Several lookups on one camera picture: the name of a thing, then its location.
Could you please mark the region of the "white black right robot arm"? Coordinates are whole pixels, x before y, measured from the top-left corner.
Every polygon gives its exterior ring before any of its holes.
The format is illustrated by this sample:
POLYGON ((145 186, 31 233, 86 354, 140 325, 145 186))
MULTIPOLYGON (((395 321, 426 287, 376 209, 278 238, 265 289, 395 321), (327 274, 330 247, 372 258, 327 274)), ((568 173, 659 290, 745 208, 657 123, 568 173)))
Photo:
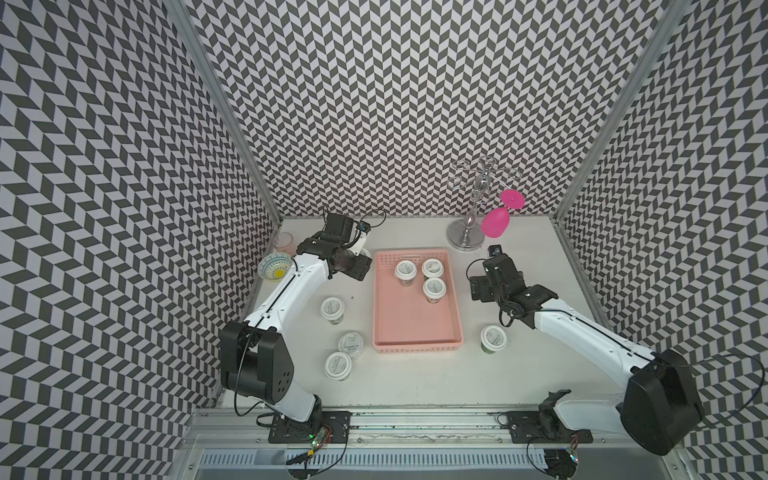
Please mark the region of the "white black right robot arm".
POLYGON ((625 434, 646 451, 664 456, 705 417, 687 361, 667 349, 656 353, 581 315, 552 290, 526 285, 498 245, 482 261, 483 275, 470 279, 471 296, 499 309, 499 323, 519 321, 587 359, 619 388, 616 395, 552 392, 538 406, 534 425, 544 438, 582 430, 625 434))

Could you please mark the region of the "green yogurt cup white lid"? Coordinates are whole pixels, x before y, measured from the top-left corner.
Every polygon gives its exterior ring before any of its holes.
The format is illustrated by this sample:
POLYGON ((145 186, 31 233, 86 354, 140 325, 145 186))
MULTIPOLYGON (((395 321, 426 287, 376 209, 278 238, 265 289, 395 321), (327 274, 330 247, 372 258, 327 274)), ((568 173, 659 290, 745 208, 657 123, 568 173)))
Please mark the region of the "green yogurt cup white lid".
POLYGON ((442 278, 445 272, 445 267, 443 262, 439 259, 428 258, 422 263, 421 271, 426 280, 442 278))

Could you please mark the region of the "pink perforated plastic basket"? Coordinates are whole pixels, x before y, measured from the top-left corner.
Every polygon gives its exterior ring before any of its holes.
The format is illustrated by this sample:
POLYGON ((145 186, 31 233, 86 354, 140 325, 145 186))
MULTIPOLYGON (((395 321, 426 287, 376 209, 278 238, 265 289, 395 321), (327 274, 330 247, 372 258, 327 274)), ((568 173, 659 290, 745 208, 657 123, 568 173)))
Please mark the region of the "pink perforated plastic basket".
POLYGON ((452 351, 464 343, 449 251, 445 248, 379 250, 373 256, 373 347, 380 353, 452 351), (445 295, 435 303, 423 291, 422 264, 443 264, 445 295), (403 260, 416 265, 409 286, 400 284, 396 266, 403 260))

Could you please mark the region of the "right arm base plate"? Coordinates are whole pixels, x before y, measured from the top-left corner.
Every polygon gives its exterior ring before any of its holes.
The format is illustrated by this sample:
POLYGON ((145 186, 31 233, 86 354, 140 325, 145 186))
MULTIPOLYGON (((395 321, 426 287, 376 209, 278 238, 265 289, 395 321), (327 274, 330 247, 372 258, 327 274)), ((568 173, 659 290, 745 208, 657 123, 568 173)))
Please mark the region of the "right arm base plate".
POLYGON ((567 428, 554 413, 539 411, 508 411, 501 415, 502 425, 509 431, 514 444, 554 443, 591 444, 594 437, 590 430, 567 428))

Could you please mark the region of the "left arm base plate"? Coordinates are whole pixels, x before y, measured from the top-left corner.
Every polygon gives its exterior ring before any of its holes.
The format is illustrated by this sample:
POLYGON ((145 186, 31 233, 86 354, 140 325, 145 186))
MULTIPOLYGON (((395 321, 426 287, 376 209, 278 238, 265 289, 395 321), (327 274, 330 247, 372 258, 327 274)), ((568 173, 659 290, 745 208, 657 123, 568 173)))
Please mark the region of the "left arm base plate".
POLYGON ((275 415, 269 430, 270 444, 308 445, 316 439, 324 427, 331 429, 330 443, 344 444, 348 440, 351 423, 350 411, 322 411, 307 422, 297 422, 281 415, 275 415))

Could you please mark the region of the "white lid yogurt cup right-near-basket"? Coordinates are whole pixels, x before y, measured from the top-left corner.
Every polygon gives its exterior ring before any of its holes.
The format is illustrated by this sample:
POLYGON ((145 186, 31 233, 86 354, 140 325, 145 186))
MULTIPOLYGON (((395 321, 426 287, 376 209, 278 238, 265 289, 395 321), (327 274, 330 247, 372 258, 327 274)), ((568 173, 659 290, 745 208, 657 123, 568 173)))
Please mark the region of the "white lid yogurt cup right-near-basket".
POLYGON ((423 283, 422 290, 427 300, 432 304, 438 303, 447 294, 447 286, 440 277, 427 278, 423 283))

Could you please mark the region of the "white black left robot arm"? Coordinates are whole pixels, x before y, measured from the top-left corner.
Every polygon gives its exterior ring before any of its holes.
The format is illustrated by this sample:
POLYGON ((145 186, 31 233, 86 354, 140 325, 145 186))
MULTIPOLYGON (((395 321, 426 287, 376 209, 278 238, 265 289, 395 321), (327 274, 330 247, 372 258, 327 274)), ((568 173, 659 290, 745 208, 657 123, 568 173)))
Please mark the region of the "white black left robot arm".
POLYGON ((370 257, 342 248, 327 258, 312 253, 294 257, 270 296, 244 320, 229 322, 219 332, 222 387, 261 400, 293 422, 319 422, 321 400, 295 379, 286 328, 336 273, 361 281, 371 265, 370 257))

